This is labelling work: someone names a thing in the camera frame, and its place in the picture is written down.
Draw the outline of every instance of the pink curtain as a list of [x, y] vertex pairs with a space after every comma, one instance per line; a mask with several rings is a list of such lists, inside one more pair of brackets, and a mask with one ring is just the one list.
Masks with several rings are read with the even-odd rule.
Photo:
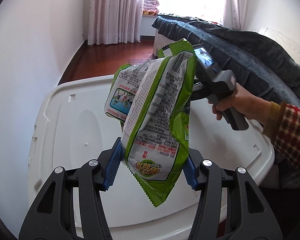
[[248, 0], [232, 0], [232, 28], [242, 30]]
[[143, 0], [90, 0], [88, 44], [140, 42]]

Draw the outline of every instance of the white headboard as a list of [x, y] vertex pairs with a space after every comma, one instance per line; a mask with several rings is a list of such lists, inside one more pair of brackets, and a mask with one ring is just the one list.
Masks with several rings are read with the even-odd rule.
[[267, 36], [280, 44], [294, 59], [294, 61], [300, 65], [300, 45], [296, 41], [278, 31], [266, 27], [261, 28], [259, 34]]

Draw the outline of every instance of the blue gripper pad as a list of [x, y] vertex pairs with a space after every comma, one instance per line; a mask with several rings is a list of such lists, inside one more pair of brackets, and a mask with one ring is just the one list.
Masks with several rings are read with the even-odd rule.
[[121, 145], [121, 141], [119, 141], [106, 167], [106, 176], [103, 182], [103, 187], [105, 188], [105, 190], [108, 190], [109, 187], [113, 185], [114, 178], [117, 174], [120, 165], [121, 156], [122, 156], [122, 145]]
[[183, 173], [185, 174], [188, 185], [190, 185], [192, 189], [196, 190], [198, 187], [198, 181], [196, 179], [194, 164], [189, 156], [183, 166]]

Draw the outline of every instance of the handheld controller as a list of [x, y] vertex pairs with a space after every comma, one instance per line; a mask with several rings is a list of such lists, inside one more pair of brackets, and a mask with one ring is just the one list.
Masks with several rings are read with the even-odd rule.
[[[194, 85], [191, 100], [208, 98], [217, 105], [221, 99], [233, 93], [235, 75], [231, 70], [221, 70], [202, 45], [194, 46], [194, 52], [198, 58], [195, 75], [200, 83]], [[233, 130], [246, 130], [249, 127], [244, 115], [234, 107], [222, 111], [222, 115]]]

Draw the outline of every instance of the white wall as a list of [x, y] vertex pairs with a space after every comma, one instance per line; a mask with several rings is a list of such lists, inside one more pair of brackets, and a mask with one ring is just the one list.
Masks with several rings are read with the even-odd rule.
[[141, 19], [140, 35], [155, 36], [155, 28], [152, 27], [152, 23], [156, 19], [156, 16], [143, 16]]
[[90, 0], [83, 0], [83, 34], [85, 40], [88, 39], [89, 13], [90, 13]]
[[28, 211], [27, 163], [45, 95], [83, 43], [83, 0], [0, 5], [0, 217], [18, 235]]
[[248, 0], [244, 30], [277, 30], [300, 44], [300, 0]]

